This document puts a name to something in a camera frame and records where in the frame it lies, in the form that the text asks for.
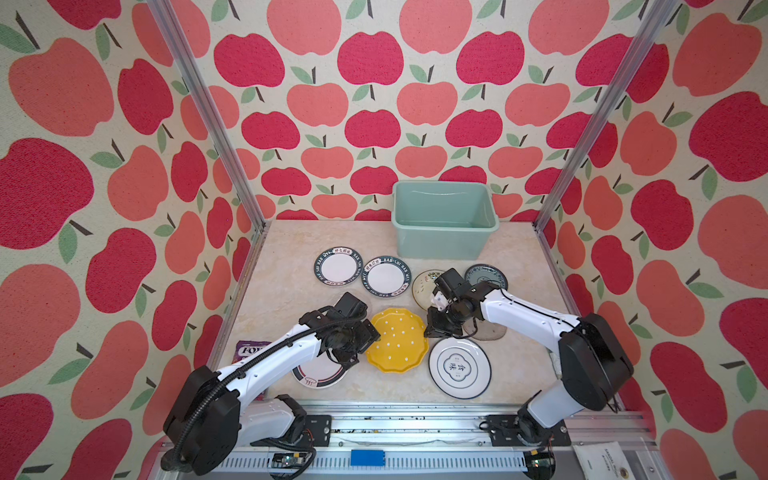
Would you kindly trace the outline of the large green-red rim plate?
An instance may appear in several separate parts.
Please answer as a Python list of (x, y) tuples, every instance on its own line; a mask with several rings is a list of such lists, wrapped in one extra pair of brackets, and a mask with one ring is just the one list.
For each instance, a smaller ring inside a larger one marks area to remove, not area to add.
[(329, 359), (325, 354), (299, 365), (292, 370), (293, 378), (310, 389), (325, 389), (340, 382), (346, 369)]

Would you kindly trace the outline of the yellow dotted plate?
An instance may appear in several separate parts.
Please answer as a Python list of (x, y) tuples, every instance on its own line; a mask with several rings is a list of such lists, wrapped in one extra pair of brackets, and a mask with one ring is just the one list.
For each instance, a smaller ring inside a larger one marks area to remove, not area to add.
[(368, 362), (383, 373), (404, 374), (421, 364), (429, 349), (422, 318), (404, 308), (373, 316), (380, 338), (366, 351)]

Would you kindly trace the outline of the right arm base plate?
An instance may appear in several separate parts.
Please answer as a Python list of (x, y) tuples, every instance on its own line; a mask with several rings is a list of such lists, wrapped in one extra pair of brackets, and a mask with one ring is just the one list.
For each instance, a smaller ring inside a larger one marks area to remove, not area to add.
[(568, 447), (572, 445), (568, 429), (563, 421), (551, 428), (541, 427), (534, 420), (517, 415), (488, 415), (479, 424), (481, 431), (489, 434), (494, 447)]

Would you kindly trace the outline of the white teal-ring plate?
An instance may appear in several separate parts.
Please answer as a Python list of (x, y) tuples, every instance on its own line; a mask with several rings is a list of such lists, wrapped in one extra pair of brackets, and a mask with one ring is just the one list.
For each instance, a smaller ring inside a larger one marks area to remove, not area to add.
[(458, 400), (471, 400), (488, 389), (492, 366), (485, 351), (475, 342), (448, 338), (432, 347), (429, 374), (444, 394)]

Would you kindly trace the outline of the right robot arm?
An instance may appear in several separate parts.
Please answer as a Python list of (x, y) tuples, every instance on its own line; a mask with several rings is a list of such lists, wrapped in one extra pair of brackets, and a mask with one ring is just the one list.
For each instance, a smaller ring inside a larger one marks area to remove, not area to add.
[(560, 362), (561, 378), (517, 412), (515, 429), (526, 445), (539, 445), (562, 420), (610, 404), (634, 366), (602, 316), (559, 313), (524, 301), (488, 281), (472, 284), (451, 268), (435, 280), (427, 310), (427, 338), (458, 338), (469, 320), (514, 330), (543, 345)]

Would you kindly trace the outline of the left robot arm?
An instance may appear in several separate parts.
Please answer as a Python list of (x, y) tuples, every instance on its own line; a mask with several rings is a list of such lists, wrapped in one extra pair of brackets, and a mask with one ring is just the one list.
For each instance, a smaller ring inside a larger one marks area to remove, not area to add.
[(265, 445), (298, 455), (287, 465), (291, 478), (301, 475), (316, 456), (305, 409), (287, 394), (265, 401), (257, 397), (321, 355), (351, 369), (380, 338), (367, 314), (365, 302), (345, 293), (335, 304), (305, 313), (256, 353), (218, 371), (195, 369), (164, 422), (173, 447), (161, 458), (161, 469), (205, 475), (234, 449)]

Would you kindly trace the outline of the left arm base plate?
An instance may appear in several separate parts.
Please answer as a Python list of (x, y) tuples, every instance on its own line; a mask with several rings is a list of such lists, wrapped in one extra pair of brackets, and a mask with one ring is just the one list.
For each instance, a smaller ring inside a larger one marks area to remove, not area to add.
[(260, 444), (277, 442), (300, 450), (313, 447), (328, 447), (332, 430), (331, 415), (307, 415), (295, 420), (282, 437), (261, 440)]

